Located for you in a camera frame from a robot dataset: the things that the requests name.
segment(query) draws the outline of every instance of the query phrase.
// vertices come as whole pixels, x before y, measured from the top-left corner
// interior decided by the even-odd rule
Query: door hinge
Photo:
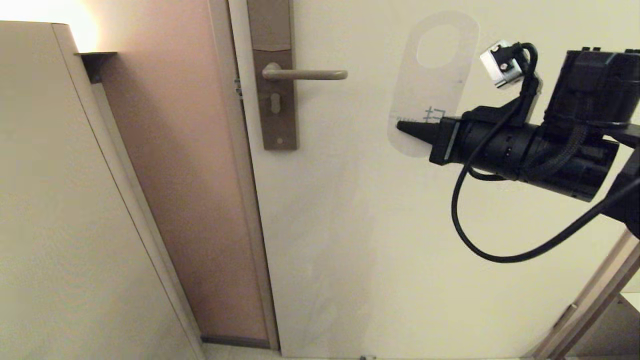
[[[576,305],[575,303],[567,306],[566,309],[564,310],[564,313],[560,315],[560,318],[554,324],[553,329],[557,327],[562,327],[577,309],[578,309],[578,305]]]
[[[240,79],[234,79],[234,91],[242,100],[242,84],[240,84]]]

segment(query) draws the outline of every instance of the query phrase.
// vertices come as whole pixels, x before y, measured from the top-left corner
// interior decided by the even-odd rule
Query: floor
[[[257,348],[230,347],[227,345],[205,344],[204,354],[207,360],[311,360],[311,359],[291,359],[280,356],[280,353],[273,350]]]

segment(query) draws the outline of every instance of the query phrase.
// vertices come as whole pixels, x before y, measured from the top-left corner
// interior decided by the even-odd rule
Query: wall
[[[232,84],[221,83],[209,3],[0,6],[2,19],[69,23],[81,52],[118,51],[104,68],[104,88],[200,330],[264,343],[264,279],[258,286],[253,261],[261,254],[250,243],[223,102]]]

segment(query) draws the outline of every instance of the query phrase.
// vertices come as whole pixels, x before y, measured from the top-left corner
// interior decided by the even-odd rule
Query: door
[[[0,358],[196,359],[80,101],[88,78],[74,86],[70,39],[0,21]]]
[[[473,255],[450,219],[461,167],[407,156],[387,135],[405,45],[416,24],[444,11],[461,12],[477,23],[460,103],[447,113],[460,115],[479,105],[504,104],[518,93],[519,86],[494,88],[478,59],[487,47],[502,38],[534,43],[544,87],[532,122],[540,123],[567,50],[637,46],[638,3],[290,3],[293,66],[346,69],[349,76],[297,81],[297,149],[265,150],[250,34],[256,30],[249,28],[246,0],[230,0],[283,355],[529,354],[576,298],[623,226],[599,217],[552,252],[525,263],[500,265]],[[425,35],[421,49],[435,59],[429,66],[447,63],[441,57],[451,58],[465,29],[458,28],[457,38],[435,28]],[[434,77],[431,86],[446,85]],[[428,87],[426,94],[439,92]],[[428,98],[424,101],[425,108],[430,106]],[[627,157],[622,150],[596,200]],[[475,180],[465,183],[460,201],[467,234],[500,255],[539,245],[591,207],[526,184]]]

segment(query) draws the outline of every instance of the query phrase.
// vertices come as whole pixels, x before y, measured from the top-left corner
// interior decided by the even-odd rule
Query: lever handle
[[[282,70],[277,63],[269,63],[262,70],[267,80],[344,80],[347,70]]]

